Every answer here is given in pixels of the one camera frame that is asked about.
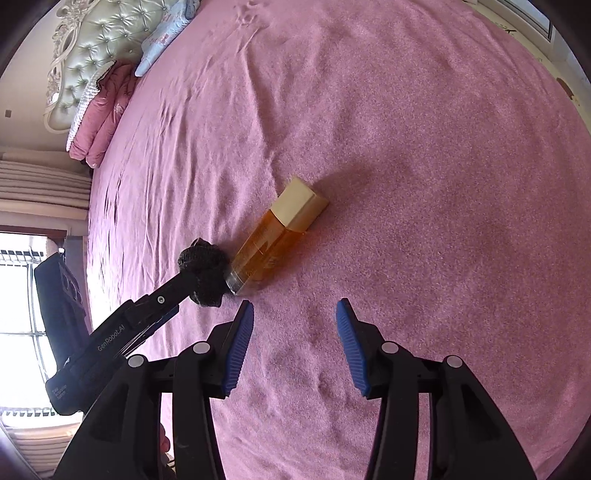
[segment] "light blue pillow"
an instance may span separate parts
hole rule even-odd
[[[195,18],[200,0],[178,0],[164,14],[156,30],[142,43],[142,61],[135,71],[136,77],[142,77],[154,64],[162,52]]]

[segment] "bedding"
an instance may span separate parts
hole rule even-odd
[[[86,113],[86,109],[90,105],[90,102],[94,100],[94,98],[100,92],[99,81],[103,79],[103,77],[110,71],[111,67],[115,65],[115,61],[108,61],[104,65],[102,65],[96,73],[90,77],[88,85],[84,88],[82,92],[82,96],[80,97],[80,102],[78,103],[78,107],[76,107],[76,113],[74,115],[74,121],[72,122],[72,126],[70,127],[70,132],[68,133],[68,140],[66,141],[66,151],[70,151],[70,147],[72,146],[72,142],[74,141],[74,137],[78,133],[78,129],[82,124],[82,119],[84,118],[84,114]]]
[[[85,106],[82,121],[68,149],[71,158],[86,160],[92,168],[100,166],[129,99],[134,94],[137,83],[134,70],[132,63],[117,60],[98,80],[99,91]],[[91,85],[90,88],[93,90],[91,94],[94,94],[94,87]]]
[[[331,205],[249,296],[238,388],[212,402],[226,476],[363,478],[379,402],[339,342],[348,297],[415,355],[461,356],[545,479],[591,413],[589,158],[559,83],[458,0],[203,0],[95,173],[92,317],[198,236],[235,253],[299,176]],[[185,301],[141,352],[175,355],[239,303]],[[422,415],[418,478],[427,436]]]
[[[178,0],[168,13],[162,17],[162,21],[156,30],[142,42],[142,61],[135,71],[136,77],[143,77],[154,64],[162,52],[195,18],[199,0]]]

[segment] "pink pillow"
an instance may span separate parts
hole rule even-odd
[[[86,159],[92,168],[100,165],[135,90],[134,68],[131,63],[118,60],[99,82],[100,92],[88,105],[72,141],[71,158]]]

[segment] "window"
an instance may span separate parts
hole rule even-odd
[[[45,237],[0,233],[0,407],[50,407],[45,381],[56,362],[45,333],[33,272]]]
[[[520,17],[523,17],[548,40],[552,38],[552,24],[548,17],[540,12],[528,0],[500,0]]]

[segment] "blue rubber pad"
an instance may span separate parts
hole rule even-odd
[[[336,306],[336,326],[339,331],[340,341],[345,350],[353,384],[361,391],[361,394],[366,397],[369,394],[369,380],[367,361],[359,339],[355,334],[352,322],[356,321],[349,317],[349,312],[345,307],[343,300],[338,302]]]
[[[238,378],[248,349],[248,343],[251,341],[252,329],[254,328],[255,310],[252,303],[244,311],[240,321],[240,326],[232,342],[228,356],[226,357],[226,373],[222,382],[222,389],[226,395],[229,395],[238,385]]]

